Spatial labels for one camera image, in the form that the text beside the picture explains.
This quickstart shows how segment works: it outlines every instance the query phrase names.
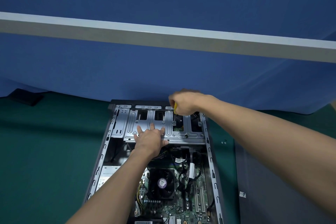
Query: rear fan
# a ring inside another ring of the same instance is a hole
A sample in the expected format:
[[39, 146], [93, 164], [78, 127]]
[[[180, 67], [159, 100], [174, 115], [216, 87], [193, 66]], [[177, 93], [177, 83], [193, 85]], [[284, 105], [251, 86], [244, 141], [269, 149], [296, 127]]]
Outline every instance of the rear fan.
[[175, 192], [174, 174], [168, 169], [150, 172], [149, 192], [153, 199], [172, 199]]

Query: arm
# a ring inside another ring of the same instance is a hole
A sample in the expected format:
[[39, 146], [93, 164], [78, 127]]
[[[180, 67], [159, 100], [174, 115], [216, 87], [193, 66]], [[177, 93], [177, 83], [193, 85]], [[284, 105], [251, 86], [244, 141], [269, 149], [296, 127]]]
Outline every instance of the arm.
[[177, 114], [203, 112], [250, 154], [336, 216], [336, 140], [311, 129], [197, 92], [169, 97]]
[[161, 140], [164, 128], [150, 125], [143, 132], [138, 126], [139, 137], [134, 136], [135, 148], [126, 162], [80, 208], [67, 224], [126, 223], [141, 176], [149, 161], [160, 153], [168, 141]]

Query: forearm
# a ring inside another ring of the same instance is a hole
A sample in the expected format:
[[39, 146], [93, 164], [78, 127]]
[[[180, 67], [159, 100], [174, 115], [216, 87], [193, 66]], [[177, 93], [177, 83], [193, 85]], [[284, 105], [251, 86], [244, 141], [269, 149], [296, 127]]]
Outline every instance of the forearm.
[[133, 150], [119, 170], [67, 224], [126, 223], [141, 175], [150, 159], [147, 153]]
[[222, 102], [199, 100], [199, 110], [250, 154], [305, 196], [336, 214], [336, 140], [289, 121]]

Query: green work surface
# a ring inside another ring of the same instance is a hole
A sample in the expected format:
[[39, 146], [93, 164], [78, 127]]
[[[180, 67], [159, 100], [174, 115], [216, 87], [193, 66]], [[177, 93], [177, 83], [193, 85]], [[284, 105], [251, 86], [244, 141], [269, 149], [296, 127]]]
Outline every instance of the green work surface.
[[[0, 99], [0, 223], [65, 223], [81, 206], [108, 102], [45, 93], [35, 107]], [[336, 137], [336, 112], [269, 114]], [[210, 121], [229, 223], [239, 223], [234, 140]]]

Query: open computer case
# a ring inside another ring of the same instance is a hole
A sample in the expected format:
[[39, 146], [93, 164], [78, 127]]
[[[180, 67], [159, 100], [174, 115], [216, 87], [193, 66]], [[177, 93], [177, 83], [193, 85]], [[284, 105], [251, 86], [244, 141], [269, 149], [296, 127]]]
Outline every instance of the open computer case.
[[144, 170], [128, 223], [227, 223], [216, 158], [207, 118], [196, 112], [174, 114], [169, 102], [112, 100], [84, 203], [127, 160], [137, 126], [165, 127], [162, 148]]

